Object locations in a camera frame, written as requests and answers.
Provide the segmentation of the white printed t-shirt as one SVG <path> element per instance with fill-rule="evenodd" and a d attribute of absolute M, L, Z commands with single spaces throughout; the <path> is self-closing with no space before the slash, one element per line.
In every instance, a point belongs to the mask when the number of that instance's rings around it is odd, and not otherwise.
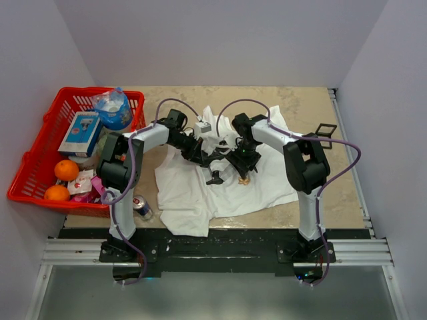
<path fill-rule="evenodd" d="M 207 185 L 207 170 L 185 160 L 169 146 L 163 163 L 155 169 L 157 203 L 161 221 L 174 235 L 205 237 L 213 218 L 238 217 L 297 201 L 288 182 L 283 155 L 266 144 L 247 185 L 235 169 L 219 185 Z"/>

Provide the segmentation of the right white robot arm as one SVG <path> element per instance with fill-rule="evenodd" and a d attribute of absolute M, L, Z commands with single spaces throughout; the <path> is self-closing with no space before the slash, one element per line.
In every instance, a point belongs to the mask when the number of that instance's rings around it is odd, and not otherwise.
<path fill-rule="evenodd" d="M 321 188 L 326 184 L 330 166 L 324 150 L 314 133 L 293 136 L 274 126 L 264 115 L 249 118 L 241 113 L 232 121 L 240 136 L 237 147 L 226 154 L 226 159 L 242 179 L 256 169 L 261 155 L 257 146 L 264 144 L 284 156 L 286 177 L 298 193 L 300 226 L 298 232 L 303 239 L 297 246 L 301 260 L 313 261 L 321 253 L 317 242 L 325 236 L 322 226 Z"/>

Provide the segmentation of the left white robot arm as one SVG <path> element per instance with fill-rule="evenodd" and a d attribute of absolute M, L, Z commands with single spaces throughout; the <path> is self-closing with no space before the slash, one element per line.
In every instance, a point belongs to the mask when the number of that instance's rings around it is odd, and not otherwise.
<path fill-rule="evenodd" d="M 144 153 L 168 144 L 180 150 L 184 159 L 207 165 L 207 153 L 201 150 L 202 139 L 195 133 L 185 134 L 186 124 L 187 116 L 172 109 L 167 117 L 143 129 L 107 135 L 96 173 L 105 188 L 101 201 L 110 210 L 109 234 L 119 240 L 114 252 L 122 261 L 132 261 L 138 254 L 137 243 L 130 240 L 136 230 L 132 204 Z"/>

